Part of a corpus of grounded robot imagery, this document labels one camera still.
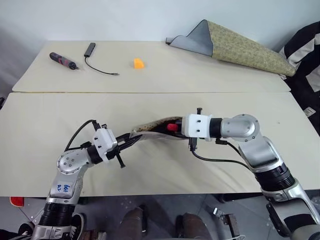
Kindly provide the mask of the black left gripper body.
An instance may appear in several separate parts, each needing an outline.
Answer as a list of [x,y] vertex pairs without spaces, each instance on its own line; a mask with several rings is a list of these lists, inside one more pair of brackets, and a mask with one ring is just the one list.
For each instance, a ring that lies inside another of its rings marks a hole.
[[111,151],[109,151],[109,152],[106,153],[106,157],[107,157],[108,160],[112,160],[112,159],[114,159],[114,158],[117,158],[117,160],[118,160],[118,162],[119,162],[119,164],[120,164],[120,167],[121,167],[121,168],[125,168],[126,165],[124,164],[124,162],[123,162],[123,160],[122,160],[122,158],[121,158],[121,156],[120,156],[120,153],[121,153],[121,152],[118,151],[118,145],[116,145],[116,146],[113,148],[113,150],[111,150]]

